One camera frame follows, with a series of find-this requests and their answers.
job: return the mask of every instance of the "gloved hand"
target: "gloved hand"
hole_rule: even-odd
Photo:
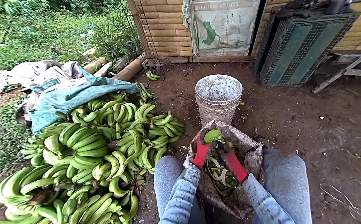
[[[209,130],[204,129],[200,135],[197,136],[197,153],[194,157],[192,163],[198,168],[202,168],[207,158],[211,155],[212,149],[216,146],[216,142],[211,144],[206,144],[204,141],[204,136]]]
[[[240,184],[242,184],[243,181],[247,179],[248,174],[245,171],[244,167],[238,161],[236,155],[234,154],[234,151],[232,149],[227,150],[226,147],[218,147],[216,148],[216,153],[218,154],[218,157],[223,162],[225,162],[228,170],[230,170],[230,172],[233,173],[233,175],[240,182]]]

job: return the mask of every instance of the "green bird print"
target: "green bird print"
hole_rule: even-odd
[[[204,21],[203,22],[203,27],[206,29],[207,31],[207,39],[201,41],[201,44],[207,44],[210,45],[211,43],[213,43],[213,41],[215,40],[215,37],[219,35],[216,34],[215,30],[211,27],[211,23],[208,21]]]

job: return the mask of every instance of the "bamboo wall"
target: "bamboo wall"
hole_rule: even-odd
[[[193,56],[190,31],[182,23],[183,0],[134,1],[153,56]]]
[[[285,5],[287,2],[290,2],[290,0],[268,0],[265,14],[263,15],[259,25],[259,30],[253,47],[252,55],[257,55],[260,49],[263,33],[265,32],[266,21],[269,19],[269,13],[272,7]],[[355,11],[361,12],[361,2],[352,3],[351,8]],[[352,28],[345,34],[344,38],[342,38],[335,46],[334,51],[338,50],[349,50],[351,51],[351,53],[353,51],[361,50],[361,15],[355,21]]]

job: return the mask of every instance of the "plastic crate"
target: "plastic crate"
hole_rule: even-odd
[[[255,62],[263,86],[300,87],[343,38],[360,13],[276,19],[271,13]]]

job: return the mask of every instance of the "white bucket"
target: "white bucket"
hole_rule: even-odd
[[[196,84],[196,102],[204,127],[211,120],[231,124],[241,100],[243,85],[235,78],[213,74],[200,79]]]

